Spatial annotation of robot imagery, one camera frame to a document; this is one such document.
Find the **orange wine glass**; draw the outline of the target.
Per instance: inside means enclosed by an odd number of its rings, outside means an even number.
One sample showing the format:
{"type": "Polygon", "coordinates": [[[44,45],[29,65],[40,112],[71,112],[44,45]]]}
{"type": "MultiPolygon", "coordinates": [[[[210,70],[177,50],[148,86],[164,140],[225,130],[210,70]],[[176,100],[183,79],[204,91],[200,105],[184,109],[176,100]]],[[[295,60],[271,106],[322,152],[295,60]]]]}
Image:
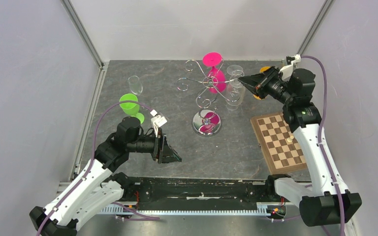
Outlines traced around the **orange wine glass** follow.
{"type": "MultiPolygon", "coordinates": [[[[270,68],[271,68],[270,66],[264,66],[264,67],[262,67],[262,68],[260,69],[259,72],[260,72],[260,73],[263,73],[263,72],[267,71],[267,70],[270,69],[270,68]]],[[[254,94],[253,96],[254,96],[254,98],[257,99],[257,100],[263,100],[263,99],[265,99],[265,97],[266,97],[264,91],[260,91],[260,92],[259,92],[259,95],[254,94]]]]}

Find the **chrome wine glass rack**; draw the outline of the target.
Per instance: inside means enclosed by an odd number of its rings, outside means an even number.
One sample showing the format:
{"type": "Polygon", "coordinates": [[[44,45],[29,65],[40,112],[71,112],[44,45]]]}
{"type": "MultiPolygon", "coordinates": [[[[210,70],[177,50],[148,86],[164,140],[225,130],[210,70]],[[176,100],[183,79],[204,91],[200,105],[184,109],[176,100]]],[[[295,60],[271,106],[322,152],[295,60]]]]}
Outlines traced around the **chrome wine glass rack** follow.
{"type": "MultiPolygon", "coordinates": [[[[208,78],[208,72],[205,72],[202,66],[196,60],[187,60],[184,64],[185,70],[193,71],[196,67],[200,69],[203,78],[195,80],[187,77],[179,78],[176,81],[176,87],[179,91],[187,91],[189,89],[188,81],[195,82],[201,85],[201,90],[196,94],[195,102],[199,110],[192,118],[191,126],[195,133],[201,137],[212,137],[218,134],[222,129],[222,119],[217,112],[216,100],[221,97],[225,101],[225,90],[212,94],[208,88],[212,86],[212,79],[208,78]]],[[[226,86],[229,82],[238,79],[230,76],[230,79],[225,79],[226,86]]]]}

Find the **green wine glass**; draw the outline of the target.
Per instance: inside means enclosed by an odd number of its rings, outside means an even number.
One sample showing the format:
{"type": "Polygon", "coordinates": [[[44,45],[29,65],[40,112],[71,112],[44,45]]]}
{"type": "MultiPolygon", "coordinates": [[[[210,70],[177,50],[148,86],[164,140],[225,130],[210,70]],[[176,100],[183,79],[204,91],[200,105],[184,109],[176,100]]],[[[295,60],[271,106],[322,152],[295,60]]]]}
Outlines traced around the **green wine glass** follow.
{"type": "MultiPolygon", "coordinates": [[[[138,97],[133,93],[127,93],[120,97],[120,102],[123,101],[134,101],[138,102],[138,97]]],[[[143,124],[145,117],[140,113],[140,105],[137,103],[126,102],[120,104],[121,109],[129,116],[139,119],[140,123],[143,124]]]]}

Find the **clear wine glass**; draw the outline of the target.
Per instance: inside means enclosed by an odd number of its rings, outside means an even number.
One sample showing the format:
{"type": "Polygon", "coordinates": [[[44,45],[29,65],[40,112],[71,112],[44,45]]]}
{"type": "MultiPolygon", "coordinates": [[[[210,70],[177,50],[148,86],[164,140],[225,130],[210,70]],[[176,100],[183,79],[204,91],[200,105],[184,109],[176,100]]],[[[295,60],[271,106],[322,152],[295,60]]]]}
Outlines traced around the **clear wine glass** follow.
{"type": "Polygon", "coordinates": [[[136,76],[136,75],[130,76],[127,81],[128,81],[128,85],[129,85],[130,91],[133,94],[135,94],[137,96],[139,96],[139,95],[142,94],[142,92],[143,92],[143,85],[142,85],[142,83],[140,81],[140,78],[138,76],[136,76]]]}

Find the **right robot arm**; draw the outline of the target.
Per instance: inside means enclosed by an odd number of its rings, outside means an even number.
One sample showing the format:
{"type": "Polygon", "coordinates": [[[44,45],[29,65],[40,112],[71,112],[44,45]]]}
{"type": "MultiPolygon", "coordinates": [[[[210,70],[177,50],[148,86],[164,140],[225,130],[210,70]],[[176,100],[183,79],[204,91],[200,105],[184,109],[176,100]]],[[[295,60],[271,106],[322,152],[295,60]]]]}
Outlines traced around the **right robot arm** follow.
{"type": "Polygon", "coordinates": [[[340,224],[344,226],[362,205],[358,193],[351,193],[339,174],[323,129],[323,116],[311,102],[315,74],[294,69],[289,80],[272,66],[238,80],[253,95],[263,99],[270,95],[283,104],[283,118],[304,154],[312,187],[306,188],[285,174],[269,176],[265,196],[276,201],[283,197],[299,208],[303,222],[309,226],[340,224]]]}

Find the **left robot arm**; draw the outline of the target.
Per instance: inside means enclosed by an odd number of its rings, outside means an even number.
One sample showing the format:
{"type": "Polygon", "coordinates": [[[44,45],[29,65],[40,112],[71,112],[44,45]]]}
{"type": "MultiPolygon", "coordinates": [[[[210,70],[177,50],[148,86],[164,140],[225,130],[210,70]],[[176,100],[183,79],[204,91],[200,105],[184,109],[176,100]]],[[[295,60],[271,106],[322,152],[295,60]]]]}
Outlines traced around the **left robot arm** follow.
{"type": "Polygon", "coordinates": [[[122,199],[133,198],[133,181],[115,171],[129,159],[130,153],[149,153],[159,164],[181,162],[181,157],[168,145],[161,126],[167,119],[151,119],[152,131],[144,134],[140,120],[126,117],[94,151],[82,172],[52,202],[34,207],[30,219],[39,236],[75,236],[103,208],[122,199]]]}

